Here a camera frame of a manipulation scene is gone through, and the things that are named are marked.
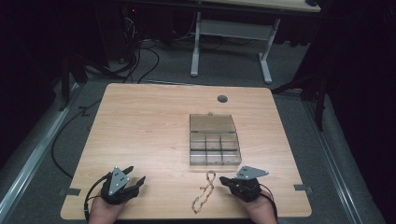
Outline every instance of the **black cable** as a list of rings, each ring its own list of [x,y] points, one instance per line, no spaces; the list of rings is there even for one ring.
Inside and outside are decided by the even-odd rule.
[[[232,41],[232,40],[228,40],[228,39],[230,39],[230,38],[224,38],[222,41],[224,41],[225,43],[228,43],[228,44],[233,44],[233,45],[238,45],[238,46],[245,46],[252,42],[257,42],[257,40],[255,40],[255,39],[248,39],[244,43],[238,43],[237,41]]]
[[[152,46],[145,47],[145,48],[142,48],[142,47],[141,47],[142,44],[143,44],[143,42],[149,42],[149,41],[154,42],[154,44],[153,44]],[[141,48],[141,49],[153,49],[153,48],[157,47],[157,45],[158,45],[158,44],[157,44],[157,41],[156,41],[155,39],[143,40],[143,41],[142,41],[142,44],[140,44],[140,48]]]
[[[124,79],[124,77],[119,76],[118,74],[108,70],[107,68],[103,67],[101,64],[96,63],[88,58],[85,58],[84,56],[80,55],[80,54],[73,54],[74,57],[76,57],[77,60],[80,60],[82,63],[84,64],[89,64],[90,66],[94,67],[96,70],[98,70],[99,72],[101,72],[104,76],[108,76],[114,79]]]
[[[140,82],[142,81],[143,77],[145,77],[145,76],[148,75],[152,70],[154,70],[154,69],[157,67],[158,63],[160,62],[160,55],[158,55],[157,52],[155,52],[155,51],[152,50],[152,49],[145,49],[145,50],[148,50],[148,51],[151,51],[152,53],[154,53],[154,54],[157,56],[157,62],[155,63],[155,65],[154,65],[150,70],[148,70],[147,73],[145,73],[142,77],[139,78],[139,80],[137,81],[137,84],[140,84]]]
[[[89,201],[90,199],[99,198],[99,197],[100,197],[100,195],[93,196],[93,197],[89,198],[88,201]]]
[[[126,80],[128,79],[128,77],[131,77],[131,83],[134,83],[134,79],[132,78],[132,73],[134,72],[134,70],[136,70],[137,66],[140,63],[140,45],[137,48],[137,62],[136,65],[134,66],[134,69],[131,67],[131,69],[129,70],[128,75],[125,77],[125,79],[122,81],[122,83],[125,83]]]
[[[128,62],[128,64],[125,65],[125,66],[123,66],[123,67],[120,68],[120,69],[117,69],[117,70],[115,70],[115,71],[111,71],[111,70],[109,70],[109,69],[106,68],[106,67],[104,67],[104,69],[107,69],[109,72],[111,72],[111,73],[113,73],[113,74],[115,74],[115,75],[118,75],[119,73],[124,72],[124,71],[127,71],[128,69],[130,69],[131,67],[133,67],[133,66],[134,66],[134,63],[135,63],[135,60],[134,60],[134,57],[132,57],[132,59]],[[85,72],[87,72],[87,73],[89,73],[89,74],[91,74],[91,75],[100,76],[100,77],[105,75],[105,74],[103,74],[102,72],[93,71],[93,70],[91,70],[91,69],[88,68],[88,67],[85,67]]]
[[[275,200],[274,200],[274,195],[273,195],[273,193],[271,192],[271,190],[268,189],[266,186],[264,186],[264,185],[262,185],[262,184],[260,184],[260,186],[265,187],[265,188],[268,190],[268,192],[271,194],[271,198],[270,198],[270,197],[268,197],[267,195],[265,195],[265,194],[263,194],[263,193],[260,193],[260,195],[261,195],[262,197],[264,197],[264,198],[268,199],[268,201],[270,201],[270,203],[271,203],[271,205],[272,205],[272,207],[273,207],[273,209],[274,209],[275,219],[277,220],[277,208],[276,208],[276,204],[275,204]]]
[[[221,47],[221,46],[223,45],[223,38],[222,38],[221,36],[208,36],[208,35],[204,35],[204,37],[205,37],[205,40],[206,40],[208,43],[214,43],[214,42],[219,42],[219,43],[218,43],[218,45],[215,46],[214,48],[207,48],[207,47],[204,47],[204,46],[203,46],[204,43],[200,43],[199,46],[200,46],[200,48],[202,48],[202,49],[215,50],[215,49],[218,49],[219,47]]]
[[[90,221],[90,210],[88,209],[88,201],[89,201],[90,199],[94,198],[94,197],[91,197],[91,198],[90,198],[91,193],[92,193],[93,189],[94,189],[98,184],[100,184],[100,182],[102,182],[102,181],[104,181],[104,180],[106,180],[106,179],[108,179],[108,178],[110,178],[110,177],[111,177],[111,173],[110,173],[110,172],[109,172],[107,175],[102,176],[98,181],[96,181],[96,183],[94,183],[94,184],[92,185],[92,187],[91,187],[90,190],[88,191],[87,196],[85,197],[85,201],[84,201],[84,216],[85,216],[85,219],[87,220],[87,223]]]
[[[182,47],[188,47],[191,45],[194,45],[194,39],[191,39],[192,37],[195,37],[194,35],[190,36],[189,38],[184,38],[181,40],[174,40],[174,44],[182,46]]]
[[[73,118],[71,118],[69,121],[66,122],[66,124],[61,128],[61,130],[55,135],[55,138],[53,139],[52,142],[52,146],[51,146],[51,150],[50,150],[50,155],[52,157],[52,161],[55,164],[55,166],[65,175],[67,175],[70,179],[73,179],[73,176],[70,175],[69,173],[66,172],[66,170],[56,161],[55,159],[55,144],[56,141],[58,140],[59,136],[61,135],[61,133],[64,131],[64,129],[67,127],[67,125],[69,125],[74,119],[76,119],[79,115],[83,114],[87,109],[93,107],[94,105],[96,105],[97,103],[101,102],[102,99],[94,102],[92,105],[89,105],[87,107],[84,107],[84,109],[80,112],[78,112],[75,116],[73,116]]]

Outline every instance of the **floor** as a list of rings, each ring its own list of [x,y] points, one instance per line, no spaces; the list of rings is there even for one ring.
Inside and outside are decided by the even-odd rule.
[[[143,47],[140,63],[132,73],[134,83],[158,60],[158,65],[144,77],[142,83],[269,89],[292,80],[309,48],[292,48],[288,43],[273,45],[268,63],[274,82],[267,85],[257,58],[257,53],[262,49],[260,41],[228,39],[222,44],[204,43],[198,77],[190,76],[190,41],[178,41],[172,47],[147,41]],[[119,66],[112,62],[110,67],[115,69]],[[51,151],[67,173],[73,174],[99,104],[87,109],[89,116],[84,117],[78,115],[80,107],[99,100],[106,85],[113,82],[120,81],[90,76],[86,85],[75,86],[74,100],[63,112],[59,111],[62,97],[57,95],[51,108],[0,172],[2,223],[84,223],[60,217],[64,191],[71,180],[54,165]],[[60,85],[55,87],[55,91],[60,92]],[[310,217],[281,217],[279,223],[385,223],[350,154],[332,111],[331,100],[326,99],[324,131],[319,132],[313,122],[315,103],[302,102],[299,92],[287,91],[274,95],[274,98],[313,213]]]

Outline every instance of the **white table leg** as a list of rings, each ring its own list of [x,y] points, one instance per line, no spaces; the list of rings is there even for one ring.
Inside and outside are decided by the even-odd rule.
[[[197,21],[195,24],[195,44],[194,44],[194,52],[192,53],[192,62],[191,62],[192,77],[198,76],[200,33],[201,33],[201,12],[197,12]]]
[[[267,44],[265,46],[264,53],[259,54],[260,65],[262,66],[262,75],[264,76],[264,82],[267,84],[272,83],[270,70],[268,69],[267,57],[270,52],[271,46],[274,42],[274,38],[275,38],[279,23],[280,23],[280,19],[276,19],[274,22],[274,25],[268,35],[268,40],[267,40]]]

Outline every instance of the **dark background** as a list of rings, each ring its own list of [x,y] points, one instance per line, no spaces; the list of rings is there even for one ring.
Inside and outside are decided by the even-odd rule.
[[[351,152],[385,220],[395,223],[395,3],[349,0],[322,1],[321,5],[322,14],[353,17],[322,25],[283,20],[276,43],[288,40],[294,46],[306,45],[315,38],[296,79],[312,72],[323,73],[323,69],[329,72],[327,93]],[[80,13],[72,13],[74,8]],[[188,22],[176,22],[183,21],[179,18],[191,18],[190,12],[154,9],[141,12],[147,27],[161,27],[152,29],[157,31],[152,35],[165,43],[171,44],[172,29],[182,33],[190,26]],[[85,22],[76,28],[81,20]],[[102,37],[106,30],[100,28],[96,11],[89,5],[2,1],[1,165],[51,105],[55,97],[52,88],[63,71],[62,60],[69,50],[80,50],[92,60],[106,62],[108,55]],[[302,88],[312,85],[318,83],[308,82]]]

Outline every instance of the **wooden table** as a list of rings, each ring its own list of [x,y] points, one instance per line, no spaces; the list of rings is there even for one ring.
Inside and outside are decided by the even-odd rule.
[[[220,103],[219,95],[227,96],[228,102]],[[258,179],[274,193],[279,216],[309,216],[305,192],[294,189],[302,180],[268,89],[110,84],[71,183],[70,188],[81,192],[66,196],[62,217],[84,219],[82,205],[93,183],[114,166],[130,165],[134,166],[128,174],[131,184],[147,178],[120,219],[248,217],[219,182],[220,176],[232,178],[236,169],[218,170],[215,189],[202,212],[195,215],[191,210],[211,167],[204,172],[190,167],[190,114],[208,113],[233,116],[241,165],[269,172]]]

